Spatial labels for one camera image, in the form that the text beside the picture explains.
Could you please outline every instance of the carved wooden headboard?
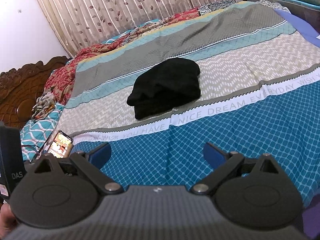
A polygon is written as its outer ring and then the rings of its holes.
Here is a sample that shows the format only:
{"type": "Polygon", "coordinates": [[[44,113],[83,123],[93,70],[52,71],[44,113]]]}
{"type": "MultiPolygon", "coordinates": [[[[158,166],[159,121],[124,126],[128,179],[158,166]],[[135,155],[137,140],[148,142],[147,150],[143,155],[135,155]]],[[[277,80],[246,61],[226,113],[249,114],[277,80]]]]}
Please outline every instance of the carved wooden headboard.
{"type": "Polygon", "coordinates": [[[53,57],[46,65],[42,61],[27,64],[0,74],[0,119],[6,126],[21,129],[31,117],[36,99],[54,69],[63,67],[66,56],[53,57]]]}

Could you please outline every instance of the bed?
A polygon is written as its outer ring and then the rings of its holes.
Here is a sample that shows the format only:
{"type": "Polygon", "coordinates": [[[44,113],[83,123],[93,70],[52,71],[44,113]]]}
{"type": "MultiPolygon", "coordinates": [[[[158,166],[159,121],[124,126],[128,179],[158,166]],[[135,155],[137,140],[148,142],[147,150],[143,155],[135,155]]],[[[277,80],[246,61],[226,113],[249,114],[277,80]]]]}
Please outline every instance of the bed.
{"type": "MultiPolygon", "coordinates": [[[[58,104],[45,120],[31,122],[31,112],[36,99],[44,92],[44,85],[53,70],[63,67],[68,61],[66,56],[53,57],[47,64],[39,61],[23,67],[11,69],[0,74],[0,117],[6,126],[20,130],[21,144],[36,145],[44,143],[55,125],[63,106],[58,104]]],[[[24,160],[32,160],[33,148],[22,149],[24,160]]]]}
{"type": "Polygon", "coordinates": [[[4,125],[23,128],[51,72],[67,61],[66,56],[53,57],[45,65],[39,61],[0,74],[0,116],[4,125]]]}
{"type": "Polygon", "coordinates": [[[124,187],[189,188],[212,171],[206,142],[247,157],[268,152],[308,206],[320,172],[318,36],[288,12],[244,1],[156,28],[77,63],[53,134],[72,136],[73,152],[110,142],[101,171],[124,187]],[[136,120],[126,104],[134,81],[172,57],[198,63],[201,98],[136,120]]]}

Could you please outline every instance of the folded black towel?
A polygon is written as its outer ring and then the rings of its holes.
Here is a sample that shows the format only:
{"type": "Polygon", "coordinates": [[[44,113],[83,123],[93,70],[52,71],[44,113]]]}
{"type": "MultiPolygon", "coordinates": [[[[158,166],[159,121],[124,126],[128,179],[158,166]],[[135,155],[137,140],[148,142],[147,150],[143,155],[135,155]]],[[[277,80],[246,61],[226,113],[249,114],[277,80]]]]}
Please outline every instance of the folded black towel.
{"type": "Polygon", "coordinates": [[[200,97],[199,74],[193,60],[168,59],[136,79],[127,104],[138,120],[182,106],[200,97]]]}

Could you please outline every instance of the curtain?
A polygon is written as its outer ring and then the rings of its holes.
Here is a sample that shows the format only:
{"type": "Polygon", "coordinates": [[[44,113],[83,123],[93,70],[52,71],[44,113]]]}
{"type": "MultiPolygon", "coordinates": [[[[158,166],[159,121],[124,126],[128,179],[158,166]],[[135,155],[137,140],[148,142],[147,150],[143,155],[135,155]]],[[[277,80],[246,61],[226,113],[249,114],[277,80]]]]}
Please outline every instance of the curtain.
{"type": "Polygon", "coordinates": [[[73,57],[80,49],[144,22],[213,1],[216,0],[38,0],[57,38],[73,57]]]}

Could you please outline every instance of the patterned cloth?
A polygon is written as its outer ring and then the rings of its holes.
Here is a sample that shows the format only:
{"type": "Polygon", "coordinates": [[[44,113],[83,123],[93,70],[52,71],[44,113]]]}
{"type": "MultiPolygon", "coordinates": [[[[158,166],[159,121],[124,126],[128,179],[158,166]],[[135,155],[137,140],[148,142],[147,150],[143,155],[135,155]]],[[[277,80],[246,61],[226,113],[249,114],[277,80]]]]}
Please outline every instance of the patterned cloth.
{"type": "Polygon", "coordinates": [[[56,97],[54,94],[48,90],[45,91],[42,96],[36,100],[36,105],[32,108],[31,120],[36,122],[38,120],[43,120],[54,110],[54,105],[56,103],[56,97]]]}
{"type": "MultiPolygon", "coordinates": [[[[158,22],[158,21],[160,21],[160,20],[159,20],[159,19],[151,20],[151,21],[145,22],[145,23],[143,23],[143,24],[140,24],[138,27],[143,27],[144,25],[147,25],[147,24],[149,24],[149,23],[158,22]]],[[[122,36],[124,36],[124,35],[126,35],[126,34],[128,34],[128,33],[130,33],[131,31],[133,31],[133,30],[127,30],[127,31],[125,31],[124,33],[121,33],[120,35],[117,35],[117,36],[115,36],[115,37],[112,37],[111,39],[108,39],[108,40],[103,41],[103,42],[101,42],[101,43],[102,43],[102,44],[111,44],[111,43],[113,43],[115,40],[119,39],[120,37],[122,37],[122,36]]]]}
{"type": "Polygon", "coordinates": [[[283,7],[280,3],[277,3],[277,2],[269,2],[267,0],[260,0],[260,1],[257,1],[256,3],[260,3],[262,5],[271,7],[273,9],[278,9],[278,10],[281,10],[281,11],[285,11],[285,12],[291,13],[287,7],[283,7]]]}
{"type": "MultiPolygon", "coordinates": [[[[42,147],[55,128],[64,106],[56,103],[48,116],[34,123],[29,120],[20,131],[21,145],[36,145],[37,150],[42,147]]],[[[32,160],[36,152],[31,147],[22,148],[23,160],[32,160]]]]}
{"type": "Polygon", "coordinates": [[[102,53],[106,53],[108,51],[112,51],[117,49],[135,39],[140,37],[143,33],[146,33],[151,30],[155,30],[157,28],[171,25],[173,23],[177,23],[180,21],[185,21],[189,19],[193,19],[199,16],[197,9],[191,9],[189,11],[183,13],[177,13],[171,17],[167,17],[164,20],[161,20],[157,23],[150,23],[148,25],[138,27],[127,33],[111,44],[96,44],[84,49],[81,49],[77,56],[64,67],[57,69],[52,75],[48,78],[47,83],[45,85],[45,90],[54,87],[53,94],[55,95],[57,101],[63,105],[65,105],[72,93],[73,85],[75,81],[75,72],[76,67],[80,61],[95,57],[102,53]]]}
{"type": "Polygon", "coordinates": [[[221,1],[211,2],[204,6],[199,7],[198,11],[200,15],[205,15],[207,13],[211,13],[216,10],[225,9],[229,7],[231,4],[235,4],[237,2],[240,2],[240,1],[239,0],[221,0],[221,1]]]}

